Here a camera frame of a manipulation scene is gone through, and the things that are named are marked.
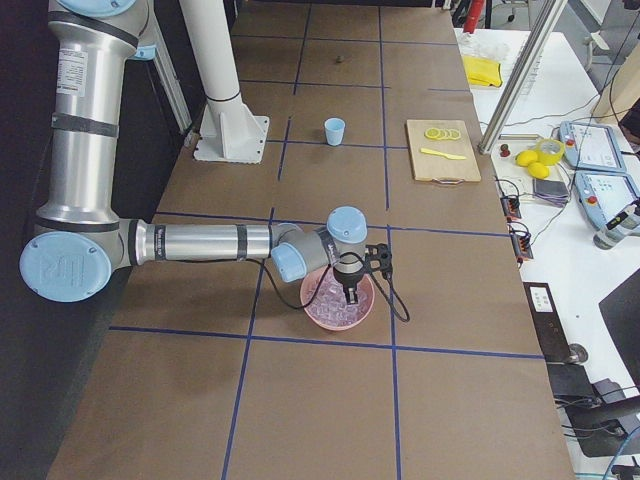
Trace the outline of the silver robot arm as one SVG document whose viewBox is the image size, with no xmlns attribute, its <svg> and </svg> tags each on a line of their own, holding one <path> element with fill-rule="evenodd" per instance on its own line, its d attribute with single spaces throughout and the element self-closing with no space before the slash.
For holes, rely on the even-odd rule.
<svg viewBox="0 0 640 480">
<path fill-rule="evenodd" d="M 20 257 L 24 283 L 41 297 L 78 302 L 118 269 L 148 261 L 271 259 L 286 282 L 328 266 L 348 303 L 365 270 L 367 225 L 351 206 L 305 232 L 294 224 L 151 225 L 122 219 L 112 185 L 125 64 L 161 41 L 150 1 L 53 1 L 48 24 L 59 40 L 52 116 L 49 198 Z"/>
</svg>

